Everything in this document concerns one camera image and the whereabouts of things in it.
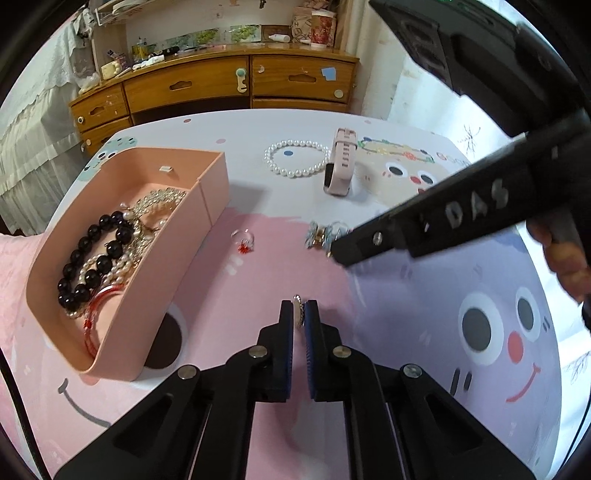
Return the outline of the right hand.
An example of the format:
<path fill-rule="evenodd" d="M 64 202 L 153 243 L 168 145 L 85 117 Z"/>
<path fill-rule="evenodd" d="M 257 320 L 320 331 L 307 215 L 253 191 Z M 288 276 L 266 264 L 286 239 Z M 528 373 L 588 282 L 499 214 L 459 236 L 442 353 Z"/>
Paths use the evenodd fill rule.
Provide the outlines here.
<path fill-rule="evenodd" d="M 541 223 L 526 223 L 528 233 L 540 243 L 548 268 L 553 272 L 563 290 L 581 304 L 590 295 L 590 266 L 583 251 L 572 242 L 556 242 L 550 231 Z"/>

